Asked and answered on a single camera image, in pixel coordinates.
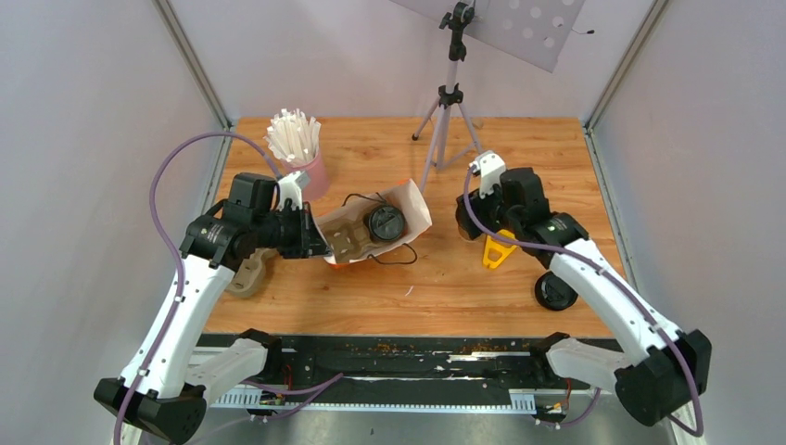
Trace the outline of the grey perforated panel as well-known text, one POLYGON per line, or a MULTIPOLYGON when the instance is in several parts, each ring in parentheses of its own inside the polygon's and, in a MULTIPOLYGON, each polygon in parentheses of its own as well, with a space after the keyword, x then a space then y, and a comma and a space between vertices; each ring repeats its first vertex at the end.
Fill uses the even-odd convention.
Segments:
POLYGON ((464 60, 466 36, 547 72, 554 71, 584 0, 399 0, 451 32, 449 60, 464 60))

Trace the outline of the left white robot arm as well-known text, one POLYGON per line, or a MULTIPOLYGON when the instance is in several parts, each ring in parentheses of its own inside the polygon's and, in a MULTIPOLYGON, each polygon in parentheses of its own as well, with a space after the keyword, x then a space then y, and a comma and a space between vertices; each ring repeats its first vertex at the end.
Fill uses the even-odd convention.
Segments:
POLYGON ((95 388, 95 400, 118 421, 185 444, 210 405, 234 386, 252 376, 272 383, 282 375, 280 338, 256 329, 199 366, 189 363, 218 298, 255 252, 272 249, 284 259, 328 255, 303 198, 310 181, 305 172, 280 179, 239 173, 229 197, 187 226, 174 250, 173 283, 139 351, 120 376, 95 388))

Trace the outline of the orange paper bag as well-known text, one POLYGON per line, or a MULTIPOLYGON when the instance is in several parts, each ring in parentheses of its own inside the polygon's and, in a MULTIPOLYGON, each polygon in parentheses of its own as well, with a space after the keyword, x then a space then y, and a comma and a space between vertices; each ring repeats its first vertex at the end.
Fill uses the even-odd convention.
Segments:
POLYGON ((412 179, 372 194, 352 193, 342 205, 315 219, 329 253, 324 260, 345 266, 381 256, 412 242, 433 224, 425 198, 412 179))

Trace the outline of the yellow triangular plastic bracket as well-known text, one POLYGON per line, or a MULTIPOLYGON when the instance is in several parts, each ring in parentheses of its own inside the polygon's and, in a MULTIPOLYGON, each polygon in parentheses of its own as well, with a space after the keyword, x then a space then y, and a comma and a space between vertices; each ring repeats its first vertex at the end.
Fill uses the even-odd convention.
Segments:
POLYGON ((495 270, 517 249, 518 246, 516 245, 502 243, 496 238, 487 235, 484 243, 482 265, 487 269, 495 270))

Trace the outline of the grey pulp cup carrier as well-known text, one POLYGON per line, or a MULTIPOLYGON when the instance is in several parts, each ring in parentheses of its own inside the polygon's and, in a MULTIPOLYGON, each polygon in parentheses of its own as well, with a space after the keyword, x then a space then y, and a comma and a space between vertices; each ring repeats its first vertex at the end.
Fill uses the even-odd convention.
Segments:
POLYGON ((258 248, 240 264, 225 291, 236 298, 248 299, 263 288, 266 280, 268 262, 277 255, 273 248, 258 248))

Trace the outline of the bundle of white straws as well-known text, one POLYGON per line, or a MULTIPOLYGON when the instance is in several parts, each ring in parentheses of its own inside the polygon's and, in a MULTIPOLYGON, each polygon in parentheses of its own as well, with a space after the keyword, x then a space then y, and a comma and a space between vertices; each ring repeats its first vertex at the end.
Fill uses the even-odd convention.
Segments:
POLYGON ((264 140, 274 157, 290 167, 316 160, 321 153, 322 124, 299 108, 282 108, 270 120, 264 140))

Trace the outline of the black plastic cup lid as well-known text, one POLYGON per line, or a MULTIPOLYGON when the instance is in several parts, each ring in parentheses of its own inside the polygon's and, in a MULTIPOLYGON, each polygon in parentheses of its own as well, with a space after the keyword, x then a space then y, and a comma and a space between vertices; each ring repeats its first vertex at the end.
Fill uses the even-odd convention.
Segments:
POLYGON ((403 212, 392 205, 380 205, 364 216, 364 224, 374 241, 392 242, 400 239, 406 229, 403 212))

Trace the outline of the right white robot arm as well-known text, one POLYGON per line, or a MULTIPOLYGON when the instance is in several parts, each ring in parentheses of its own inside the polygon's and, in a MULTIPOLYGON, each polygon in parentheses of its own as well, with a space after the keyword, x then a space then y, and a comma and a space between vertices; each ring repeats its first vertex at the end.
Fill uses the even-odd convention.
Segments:
POLYGON ((575 217, 551 209, 531 168, 468 166, 456 220, 467 239, 486 235, 536 258, 547 276, 583 298, 614 335, 619 352, 592 347, 567 334, 548 338, 529 362, 535 383, 552 387, 577 379, 614 392, 640 424, 668 419, 687 433, 704 434, 700 397, 708 384, 712 343, 687 331, 648 303, 603 256, 575 217))

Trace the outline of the pink translucent straw holder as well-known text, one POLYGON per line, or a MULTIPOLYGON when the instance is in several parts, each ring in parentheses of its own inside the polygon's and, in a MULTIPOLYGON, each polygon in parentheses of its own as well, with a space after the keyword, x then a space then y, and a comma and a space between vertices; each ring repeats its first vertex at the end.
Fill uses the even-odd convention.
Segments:
POLYGON ((302 188, 303 199, 305 201, 315 201, 326 195, 330 188, 330 179, 323 161, 321 151, 317 151, 314 158, 308 163, 284 161, 285 169, 288 172, 303 171, 308 176, 308 183, 302 188))

